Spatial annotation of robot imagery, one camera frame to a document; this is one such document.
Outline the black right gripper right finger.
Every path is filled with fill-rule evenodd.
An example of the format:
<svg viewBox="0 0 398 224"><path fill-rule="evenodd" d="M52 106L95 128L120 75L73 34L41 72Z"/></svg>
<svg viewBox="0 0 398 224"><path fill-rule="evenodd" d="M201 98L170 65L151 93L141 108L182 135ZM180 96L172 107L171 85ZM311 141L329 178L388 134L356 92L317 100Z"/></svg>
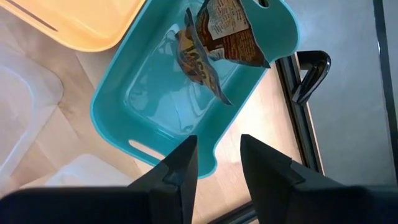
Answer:
<svg viewBox="0 0 398 224"><path fill-rule="evenodd" d="M240 153L260 224L319 224L314 192L342 186L249 134L241 136Z"/></svg>

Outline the clear plastic bin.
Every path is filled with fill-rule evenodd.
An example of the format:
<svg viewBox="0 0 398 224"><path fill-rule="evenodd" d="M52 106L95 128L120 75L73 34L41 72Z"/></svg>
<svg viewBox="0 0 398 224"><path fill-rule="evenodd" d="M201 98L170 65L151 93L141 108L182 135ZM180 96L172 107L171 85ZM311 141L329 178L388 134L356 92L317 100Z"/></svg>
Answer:
<svg viewBox="0 0 398 224"><path fill-rule="evenodd" d="M91 154L82 154L56 173L23 185L33 187L127 186L135 179Z"/></svg>
<svg viewBox="0 0 398 224"><path fill-rule="evenodd" d="M56 74L0 44L0 193L62 96Z"/></svg>

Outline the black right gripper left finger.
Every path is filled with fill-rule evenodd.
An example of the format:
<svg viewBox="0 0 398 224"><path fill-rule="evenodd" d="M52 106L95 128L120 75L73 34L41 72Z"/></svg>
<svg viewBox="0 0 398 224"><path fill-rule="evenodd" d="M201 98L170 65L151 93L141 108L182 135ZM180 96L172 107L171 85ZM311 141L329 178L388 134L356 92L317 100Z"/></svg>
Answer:
<svg viewBox="0 0 398 224"><path fill-rule="evenodd" d="M131 224L192 224L198 180L198 137L191 135L128 185L137 194Z"/></svg>

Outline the black frame clamp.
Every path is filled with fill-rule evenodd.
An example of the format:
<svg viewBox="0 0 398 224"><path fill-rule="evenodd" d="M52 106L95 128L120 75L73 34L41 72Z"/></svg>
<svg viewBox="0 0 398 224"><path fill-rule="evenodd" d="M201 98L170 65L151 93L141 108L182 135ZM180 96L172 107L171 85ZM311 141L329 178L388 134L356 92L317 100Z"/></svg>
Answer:
<svg viewBox="0 0 398 224"><path fill-rule="evenodd" d="M299 51L297 57L300 69L307 73L295 89L292 101L304 105L327 76L331 58L321 50Z"/></svg>

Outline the yellow plastic bin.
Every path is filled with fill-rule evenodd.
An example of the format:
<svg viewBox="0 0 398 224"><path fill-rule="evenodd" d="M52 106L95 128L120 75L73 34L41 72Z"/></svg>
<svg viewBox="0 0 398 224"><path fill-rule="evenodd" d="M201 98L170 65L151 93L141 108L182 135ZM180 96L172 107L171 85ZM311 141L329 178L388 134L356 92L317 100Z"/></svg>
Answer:
<svg viewBox="0 0 398 224"><path fill-rule="evenodd" d="M0 0L0 7L82 52L114 47L147 0Z"/></svg>

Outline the teal plastic bin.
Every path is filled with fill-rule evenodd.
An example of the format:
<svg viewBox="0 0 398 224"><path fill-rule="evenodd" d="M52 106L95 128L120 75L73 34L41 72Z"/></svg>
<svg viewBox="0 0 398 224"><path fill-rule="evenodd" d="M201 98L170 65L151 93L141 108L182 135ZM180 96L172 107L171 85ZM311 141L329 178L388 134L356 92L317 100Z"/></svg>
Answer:
<svg viewBox="0 0 398 224"><path fill-rule="evenodd" d="M217 167L215 148L266 73L264 68L215 62L230 105L188 79L177 63L174 35L187 9L204 0L147 0L123 39L91 103L91 120L103 139L149 165L158 159L131 145L170 154L190 135L198 138L198 176Z"/></svg>

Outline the taco seasoning packet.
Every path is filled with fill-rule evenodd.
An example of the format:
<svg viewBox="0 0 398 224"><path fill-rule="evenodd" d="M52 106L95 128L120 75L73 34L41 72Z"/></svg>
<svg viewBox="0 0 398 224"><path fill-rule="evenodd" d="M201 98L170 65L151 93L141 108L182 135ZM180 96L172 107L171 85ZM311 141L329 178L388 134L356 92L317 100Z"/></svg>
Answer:
<svg viewBox="0 0 398 224"><path fill-rule="evenodd" d="M224 104L232 105L221 89L218 73L200 41L189 7L186 8L184 22L186 28L175 34L177 63L192 82L207 86Z"/></svg>

